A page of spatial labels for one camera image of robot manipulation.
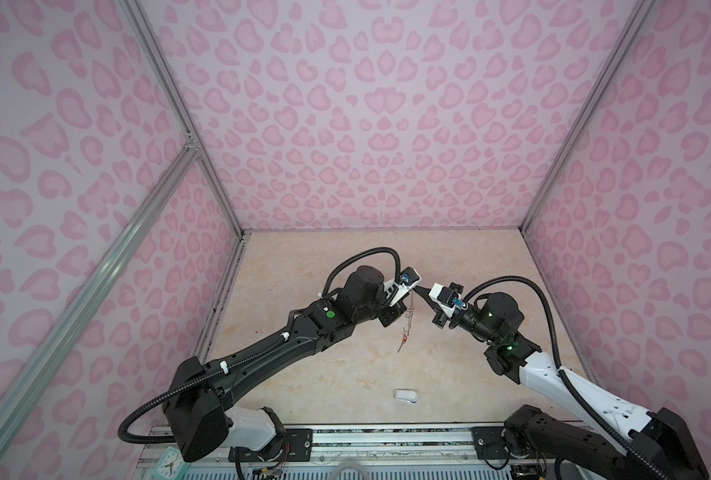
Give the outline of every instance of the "teal clock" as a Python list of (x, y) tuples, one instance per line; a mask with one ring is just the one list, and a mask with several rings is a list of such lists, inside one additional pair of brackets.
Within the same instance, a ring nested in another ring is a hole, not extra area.
[(156, 480), (181, 480), (190, 466), (175, 447), (167, 447), (164, 455), (153, 470)]

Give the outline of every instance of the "wall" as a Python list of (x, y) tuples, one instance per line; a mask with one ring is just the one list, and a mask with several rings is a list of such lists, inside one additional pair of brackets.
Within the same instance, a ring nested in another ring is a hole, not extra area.
[(112, 0), (0, 2), (0, 398), (184, 144)]
[[(0, 480), (128, 476), (141, 446), (118, 440), (118, 425), (192, 355), (232, 245), (194, 165), (1, 459)], [(163, 421), (156, 408), (131, 431)]]
[(143, 0), (245, 228), (514, 226), (633, 0)]
[(665, 1), (527, 240), (603, 386), (711, 471), (711, 2)]

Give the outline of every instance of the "thin chain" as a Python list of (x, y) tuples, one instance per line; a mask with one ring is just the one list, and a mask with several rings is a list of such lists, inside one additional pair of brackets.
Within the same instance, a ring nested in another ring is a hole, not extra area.
[(408, 340), (408, 333), (411, 330), (411, 318), (414, 316), (414, 290), (409, 293), (408, 297), (408, 309), (406, 309), (406, 325), (404, 325), (403, 338), (401, 338), (401, 345), (399, 346), (398, 353), (401, 352), (403, 344)]

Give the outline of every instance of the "beige marble table surface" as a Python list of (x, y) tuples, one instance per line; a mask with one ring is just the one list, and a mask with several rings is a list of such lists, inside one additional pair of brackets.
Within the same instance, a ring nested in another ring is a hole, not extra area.
[[(279, 232), (252, 234), (210, 357), (226, 356), (262, 339), (286, 323), (290, 310), (308, 306), (332, 269), (351, 255), (390, 246), (401, 268), (413, 266), (421, 285), (460, 283), (468, 292), (501, 275), (521, 275), (544, 286), (516, 230)], [(377, 254), (359, 264), (389, 277), (392, 257)], [(332, 289), (359, 265), (339, 274)], [(514, 296), (526, 320), (521, 333), (550, 351), (541, 303), (521, 283), (493, 287)], [(552, 401), (492, 372), (485, 344), (457, 328), (439, 330), (433, 313), (415, 296), (408, 342), (400, 353), (402, 317), (388, 328), (364, 322), (353, 335), (265, 380), (239, 402), (245, 408), (273, 408), (282, 422), (403, 423), (501, 422), (524, 403), (560, 420), (572, 415)], [(556, 328), (563, 364), (583, 374), (577, 353), (558, 315)], [(397, 402), (396, 389), (414, 389), (414, 405)]]

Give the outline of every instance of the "clock face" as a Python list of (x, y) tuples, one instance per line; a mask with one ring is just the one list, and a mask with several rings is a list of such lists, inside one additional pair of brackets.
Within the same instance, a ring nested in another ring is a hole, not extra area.
[(156, 466), (156, 473), (160, 478), (174, 480), (183, 466), (185, 466), (185, 461), (182, 459), (182, 455), (178, 450), (167, 448), (158, 466)]

